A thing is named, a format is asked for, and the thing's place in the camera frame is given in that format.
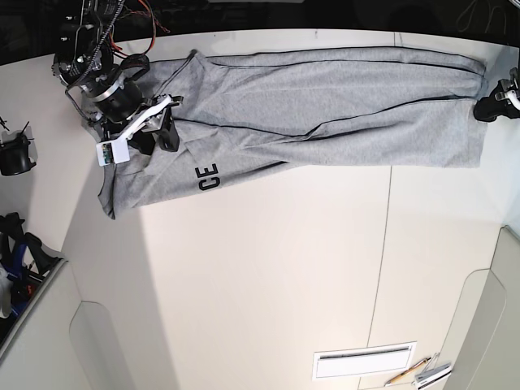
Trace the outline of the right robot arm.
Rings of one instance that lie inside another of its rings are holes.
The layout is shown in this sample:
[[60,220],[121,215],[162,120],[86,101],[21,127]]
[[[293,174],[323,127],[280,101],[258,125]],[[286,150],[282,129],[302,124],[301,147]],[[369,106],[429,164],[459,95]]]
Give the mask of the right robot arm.
[[61,1],[59,44],[52,72],[65,95],[78,88],[84,104],[73,102],[84,123],[99,138],[100,166],[125,163],[130,150],[150,155],[155,147],[176,152],[180,138],[171,110],[181,96],[145,95],[138,82],[150,74],[146,52],[124,54],[113,32],[122,1]]

